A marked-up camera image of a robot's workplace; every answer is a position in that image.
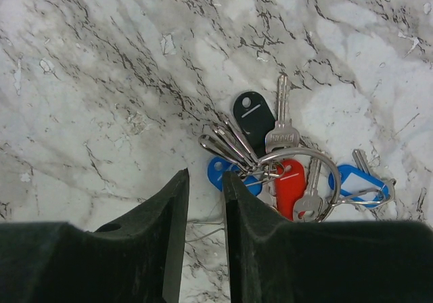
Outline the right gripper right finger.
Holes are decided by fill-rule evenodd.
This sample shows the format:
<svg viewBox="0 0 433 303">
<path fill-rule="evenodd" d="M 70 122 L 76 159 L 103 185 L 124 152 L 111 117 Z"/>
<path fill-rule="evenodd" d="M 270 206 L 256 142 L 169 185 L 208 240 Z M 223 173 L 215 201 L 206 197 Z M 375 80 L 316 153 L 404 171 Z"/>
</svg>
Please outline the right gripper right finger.
<svg viewBox="0 0 433 303">
<path fill-rule="evenodd" d="M 431 302 L 432 230 L 412 221 L 294 223 L 223 175 L 232 302 Z"/>
</svg>

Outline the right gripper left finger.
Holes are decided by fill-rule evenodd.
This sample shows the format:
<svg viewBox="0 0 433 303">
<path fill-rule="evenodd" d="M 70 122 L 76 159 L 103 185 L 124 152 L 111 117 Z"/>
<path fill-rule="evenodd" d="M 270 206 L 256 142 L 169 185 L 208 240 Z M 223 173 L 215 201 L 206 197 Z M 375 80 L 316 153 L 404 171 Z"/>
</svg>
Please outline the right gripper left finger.
<svg viewBox="0 0 433 303">
<path fill-rule="evenodd" d="M 180 170 L 94 232 L 66 222 L 1 225 L 2 302 L 177 302 L 189 201 Z"/>
</svg>

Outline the keyring with key bunch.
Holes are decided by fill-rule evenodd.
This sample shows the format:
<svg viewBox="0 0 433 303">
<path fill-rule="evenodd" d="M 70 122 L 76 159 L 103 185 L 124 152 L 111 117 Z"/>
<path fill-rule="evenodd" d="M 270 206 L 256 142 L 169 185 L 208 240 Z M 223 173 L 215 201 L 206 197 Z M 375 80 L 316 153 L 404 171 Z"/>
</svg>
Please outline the keyring with key bunch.
<svg viewBox="0 0 433 303">
<path fill-rule="evenodd" d="M 207 175 L 218 189 L 223 173 L 235 172 L 254 196 L 269 184 L 271 207 L 290 221 L 323 222 L 340 197 L 340 173 L 325 154 L 302 146 L 300 133 L 286 118 L 288 83 L 281 74 L 276 114 L 261 94 L 244 92 L 234 102 L 234 119 L 221 115 L 198 142 L 214 155 Z"/>
</svg>

